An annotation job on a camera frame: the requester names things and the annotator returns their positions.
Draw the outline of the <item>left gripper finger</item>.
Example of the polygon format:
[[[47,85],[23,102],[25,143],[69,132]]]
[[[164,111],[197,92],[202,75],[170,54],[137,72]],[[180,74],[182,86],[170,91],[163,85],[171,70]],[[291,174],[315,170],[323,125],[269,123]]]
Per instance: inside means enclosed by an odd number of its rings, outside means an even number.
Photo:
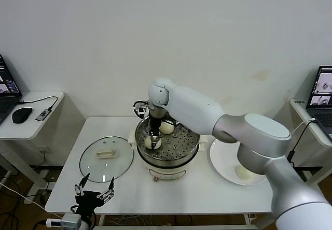
[[[88,173],[86,176],[84,176],[81,181],[78,184],[75,184],[75,194],[76,195],[84,195],[84,186],[86,185],[88,179],[89,179],[90,173]]]
[[[101,201],[103,202],[108,202],[109,200],[112,199],[112,197],[115,194],[115,190],[114,190],[114,177],[112,177],[110,184],[108,186],[108,189],[105,190],[104,192],[102,192],[101,194],[99,194],[97,196],[97,198],[99,198]]]

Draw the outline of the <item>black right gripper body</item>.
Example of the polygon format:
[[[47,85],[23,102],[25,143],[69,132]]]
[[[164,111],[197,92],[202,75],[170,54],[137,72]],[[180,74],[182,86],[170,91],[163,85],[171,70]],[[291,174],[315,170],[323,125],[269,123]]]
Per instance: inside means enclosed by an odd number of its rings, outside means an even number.
[[[149,129],[153,130],[153,136],[160,135],[160,126],[163,118],[154,118],[153,116],[149,116]]]

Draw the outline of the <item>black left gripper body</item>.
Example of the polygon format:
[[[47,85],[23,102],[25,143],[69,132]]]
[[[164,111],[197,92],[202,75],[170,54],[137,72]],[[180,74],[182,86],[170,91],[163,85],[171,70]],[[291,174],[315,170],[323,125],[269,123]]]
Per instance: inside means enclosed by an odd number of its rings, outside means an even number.
[[[84,218],[92,217],[94,210],[104,205],[104,200],[97,198],[100,194],[95,191],[84,191],[83,195],[76,195],[75,201],[78,207],[75,213]]]

